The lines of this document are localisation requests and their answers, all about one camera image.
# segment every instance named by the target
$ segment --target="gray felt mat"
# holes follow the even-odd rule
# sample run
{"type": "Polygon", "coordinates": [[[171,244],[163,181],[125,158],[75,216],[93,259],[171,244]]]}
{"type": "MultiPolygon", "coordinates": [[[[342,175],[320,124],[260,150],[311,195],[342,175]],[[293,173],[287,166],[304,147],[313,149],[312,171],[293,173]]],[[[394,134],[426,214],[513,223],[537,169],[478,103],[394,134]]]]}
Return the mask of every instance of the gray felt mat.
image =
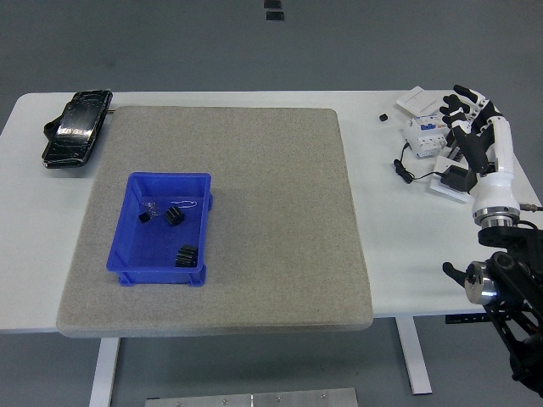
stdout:
{"type": "Polygon", "coordinates": [[[363,329],[372,302],[329,109],[115,111],[57,327],[70,337],[363,329]],[[203,287],[122,287],[105,268],[126,179],[208,172],[203,287]]]}

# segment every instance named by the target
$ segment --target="white table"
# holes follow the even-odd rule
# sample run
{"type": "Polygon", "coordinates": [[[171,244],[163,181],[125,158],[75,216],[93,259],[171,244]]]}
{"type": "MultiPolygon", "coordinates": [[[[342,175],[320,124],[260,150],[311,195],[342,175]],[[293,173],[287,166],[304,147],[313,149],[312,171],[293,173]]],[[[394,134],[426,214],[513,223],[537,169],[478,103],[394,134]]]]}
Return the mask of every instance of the white table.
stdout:
{"type": "MultiPolygon", "coordinates": [[[[400,131],[410,118],[395,105],[402,93],[120,92],[115,93],[111,109],[176,105],[336,110],[374,316],[397,318],[406,362],[414,369],[410,371],[413,391],[428,393],[425,369],[419,369],[424,366],[412,317],[481,312],[445,276],[441,264],[450,261],[465,268],[472,260],[487,259],[495,250],[479,246],[470,203],[458,203],[429,190],[429,180],[406,185],[395,174],[392,161],[399,158],[404,144],[400,131]],[[382,113],[389,117],[385,122],[378,119],[382,113]],[[419,375],[423,377],[420,386],[419,375]]],[[[434,91],[438,97],[447,93],[434,91]]],[[[100,159],[98,142],[85,167],[46,170],[42,166],[47,143],[43,125],[62,112],[72,95],[24,95],[0,136],[0,332],[56,331],[60,296],[100,159]]],[[[404,157],[406,168],[416,175],[433,169],[432,159],[417,160],[409,150],[404,157]]],[[[521,202],[540,204],[518,163],[514,192],[521,202]]],[[[524,213],[523,218],[543,225],[542,214],[524,213]]],[[[108,346],[109,356],[114,350],[116,354],[118,341],[108,346]]],[[[101,355],[107,359],[105,350],[101,355]]]]}

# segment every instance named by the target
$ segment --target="smartphone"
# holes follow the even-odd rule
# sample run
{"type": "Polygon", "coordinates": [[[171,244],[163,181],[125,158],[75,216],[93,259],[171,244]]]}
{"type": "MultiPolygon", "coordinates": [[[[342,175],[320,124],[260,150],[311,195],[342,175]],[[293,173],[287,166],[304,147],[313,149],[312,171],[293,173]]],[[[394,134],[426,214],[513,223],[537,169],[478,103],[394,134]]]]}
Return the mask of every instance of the smartphone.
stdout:
{"type": "Polygon", "coordinates": [[[43,151],[46,168],[70,168],[85,165],[91,156],[113,93],[109,90],[78,92],[43,133],[49,139],[43,151]]]}

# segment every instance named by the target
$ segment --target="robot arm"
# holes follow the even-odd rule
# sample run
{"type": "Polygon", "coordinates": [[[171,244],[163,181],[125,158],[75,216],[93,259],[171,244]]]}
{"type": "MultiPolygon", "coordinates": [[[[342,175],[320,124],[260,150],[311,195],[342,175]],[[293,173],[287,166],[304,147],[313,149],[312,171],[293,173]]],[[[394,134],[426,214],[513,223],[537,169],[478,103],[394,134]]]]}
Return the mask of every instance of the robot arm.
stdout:
{"type": "Polygon", "coordinates": [[[543,397],[543,231],[519,219],[509,123],[480,93],[462,86],[454,90],[440,111],[470,168],[467,190],[475,198],[479,243],[507,253],[474,261],[465,273],[451,263],[444,263],[443,271],[464,287],[470,302],[483,305],[509,351],[512,378],[543,397]],[[517,340],[508,321],[527,337],[517,340]]]}
{"type": "Polygon", "coordinates": [[[455,85],[455,92],[444,97],[447,106],[440,109],[444,122],[470,169],[467,190],[474,197],[473,220],[483,228],[513,226],[520,208],[512,194],[514,155],[511,127],[486,97],[455,85]]]}

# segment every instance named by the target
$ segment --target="table leg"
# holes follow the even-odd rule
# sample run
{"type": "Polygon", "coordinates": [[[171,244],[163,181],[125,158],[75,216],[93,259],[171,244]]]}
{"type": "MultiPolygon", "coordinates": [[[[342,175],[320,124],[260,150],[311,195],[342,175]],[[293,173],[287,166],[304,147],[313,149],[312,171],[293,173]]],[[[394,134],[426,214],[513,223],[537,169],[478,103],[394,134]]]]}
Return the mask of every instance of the table leg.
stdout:
{"type": "Polygon", "coordinates": [[[396,326],[400,334],[401,347],[406,359],[407,373],[413,394],[432,393],[428,372],[424,364],[423,351],[418,342],[417,329],[412,316],[396,317],[396,326]]]}
{"type": "Polygon", "coordinates": [[[117,337],[104,337],[100,341],[89,407],[109,407],[115,379],[119,341],[120,339],[117,337]]]}

